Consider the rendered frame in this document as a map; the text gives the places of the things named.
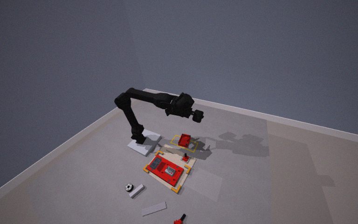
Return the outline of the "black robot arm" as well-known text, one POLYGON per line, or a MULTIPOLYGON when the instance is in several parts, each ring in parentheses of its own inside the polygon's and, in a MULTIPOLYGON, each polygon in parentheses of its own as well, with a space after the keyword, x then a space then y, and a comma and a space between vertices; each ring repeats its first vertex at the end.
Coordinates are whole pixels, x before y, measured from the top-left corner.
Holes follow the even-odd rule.
POLYGON ((137 122, 137 119, 131 108, 131 98, 153 103, 156 107, 165 109, 166 115, 180 116, 184 109, 192 111, 194 100, 188 94, 181 93, 179 96, 170 95, 168 93, 151 93, 147 91, 140 91, 134 88, 129 88, 125 93, 121 93, 115 100, 115 104, 119 109, 122 109, 126 118, 131 125, 131 138, 136 140, 137 144, 143 144, 146 137, 142 134, 144 131, 143 125, 137 122), (172 100, 172 102, 171 102, 172 100), (171 102, 171 103, 170 103, 171 102))

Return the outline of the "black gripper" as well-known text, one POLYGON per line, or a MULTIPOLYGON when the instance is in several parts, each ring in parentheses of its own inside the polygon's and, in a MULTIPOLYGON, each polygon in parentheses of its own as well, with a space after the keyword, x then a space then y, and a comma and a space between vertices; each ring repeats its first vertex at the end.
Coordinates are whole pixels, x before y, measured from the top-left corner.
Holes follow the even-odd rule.
POLYGON ((192 118, 193 121, 195 121, 197 123, 200 123, 201 120, 204 118, 203 114, 204 114, 203 111, 199 111, 199 110, 191 111, 191 110, 186 108, 186 109, 183 110, 183 112, 182 112, 182 114, 180 116, 189 118, 190 115, 193 115, 193 118, 192 118))

